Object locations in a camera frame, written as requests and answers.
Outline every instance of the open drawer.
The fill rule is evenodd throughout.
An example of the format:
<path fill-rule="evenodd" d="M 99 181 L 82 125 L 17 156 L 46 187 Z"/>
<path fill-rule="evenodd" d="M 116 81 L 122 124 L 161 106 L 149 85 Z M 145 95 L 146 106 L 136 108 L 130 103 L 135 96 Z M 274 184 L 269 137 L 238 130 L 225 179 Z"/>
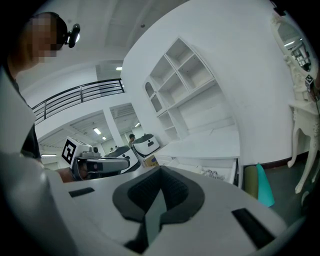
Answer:
<path fill-rule="evenodd" d="M 196 158 L 174 158 L 167 167 L 175 167 L 178 169 L 204 175 L 207 170 L 216 171 L 223 181 L 230 184 L 234 183 L 237 160 L 236 159 L 196 159 Z"/>

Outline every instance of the railing post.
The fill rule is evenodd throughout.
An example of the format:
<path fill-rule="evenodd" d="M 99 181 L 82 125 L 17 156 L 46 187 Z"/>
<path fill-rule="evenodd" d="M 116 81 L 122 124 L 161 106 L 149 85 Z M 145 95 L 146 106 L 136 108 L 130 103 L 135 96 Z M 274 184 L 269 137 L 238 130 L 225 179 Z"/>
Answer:
<path fill-rule="evenodd" d="M 81 102 L 84 102 L 84 98 L 82 97 L 82 86 L 80 86 L 80 98 L 81 98 Z"/>
<path fill-rule="evenodd" d="M 46 111 L 47 111 L 47 101 L 45 100 L 44 101 L 44 112 L 43 112 L 43 120 L 45 120 L 46 119 Z"/>
<path fill-rule="evenodd" d="M 124 90 L 124 88 L 123 88 L 123 86 L 122 86 L 121 80 L 118 80 L 118 81 L 119 81 L 119 84 L 120 84 L 120 86 L 121 86 L 121 90 L 122 90 L 122 92 L 124 93 L 125 90 Z"/>

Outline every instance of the vanity table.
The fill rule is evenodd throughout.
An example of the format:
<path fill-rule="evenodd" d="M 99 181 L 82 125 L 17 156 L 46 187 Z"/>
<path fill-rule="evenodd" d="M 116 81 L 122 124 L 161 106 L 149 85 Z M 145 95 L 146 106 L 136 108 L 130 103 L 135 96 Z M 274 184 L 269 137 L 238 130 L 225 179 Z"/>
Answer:
<path fill-rule="evenodd" d="M 310 137 L 309 153 L 302 177 L 295 187 L 295 193 L 301 192 L 304 183 L 314 164 L 319 150 L 319 112 L 317 104 L 313 101 L 310 92 L 314 86 L 314 79 L 317 77 L 319 62 L 313 55 L 312 48 L 308 40 L 304 37 L 300 29 L 285 17 L 274 14 L 271 20 L 273 36 L 278 43 L 283 60 L 290 68 L 294 98 L 289 102 L 293 108 L 293 133 L 292 133 L 292 159 L 287 165 L 291 168 L 297 159 L 298 141 L 300 130 Z M 320 165 L 312 178 L 315 181 Z"/>

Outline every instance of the dark clothing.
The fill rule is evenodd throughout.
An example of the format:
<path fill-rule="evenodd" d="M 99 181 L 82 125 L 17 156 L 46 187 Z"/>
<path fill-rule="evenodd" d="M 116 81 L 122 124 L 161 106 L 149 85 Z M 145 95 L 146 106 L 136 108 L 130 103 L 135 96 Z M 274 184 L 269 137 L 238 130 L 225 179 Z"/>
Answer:
<path fill-rule="evenodd" d="M 13 87 L 15 88 L 15 90 L 17 91 L 17 93 L 20 95 L 20 97 L 23 99 L 23 101 L 25 102 L 25 104 L 27 104 L 26 100 L 22 97 L 22 95 L 19 92 L 19 86 L 16 82 L 16 80 L 11 76 L 8 66 L 5 64 L 3 65 L 4 69 L 9 77 L 9 79 L 12 82 Z M 30 158 L 34 158 L 34 159 L 39 159 L 41 158 L 40 155 L 40 151 L 39 151 L 39 145 L 38 145 L 38 141 L 37 141 L 37 135 L 36 135 L 36 130 L 35 130 L 35 125 L 32 126 L 29 134 L 27 135 L 25 142 L 22 146 L 21 149 L 21 153 L 25 156 L 25 157 L 30 157 Z"/>

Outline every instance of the white ceiling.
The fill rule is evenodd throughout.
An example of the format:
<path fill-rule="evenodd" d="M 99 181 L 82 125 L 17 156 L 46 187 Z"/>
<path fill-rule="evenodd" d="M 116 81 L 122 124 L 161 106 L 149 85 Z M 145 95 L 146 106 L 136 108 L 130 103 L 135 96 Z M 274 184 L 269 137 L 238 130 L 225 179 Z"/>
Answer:
<path fill-rule="evenodd" d="M 57 57 L 19 74 L 20 90 L 36 81 L 76 65 L 122 63 L 126 53 L 158 19 L 187 0 L 51 0 L 40 12 L 55 12 L 70 31 L 79 23 L 80 39 L 74 48 L 64 46 Z"/>
<path fill-rule="evenodd" d="M 111 113 L 120 134 L 130 131 L 139 122 L 131 104 L 113 107 Z M 98 128 L 101 134 L 98 135 L 94 128 Z M 66 124 L 38 141 L 40 153 L 54 153 L 60 156 L 67 136 L 89 145 L 104 142 L 105 140 L 102 137 L 106 137 L 107 140 L 112 138 L 105 115 L 102 111 L 99 111 Z"/>

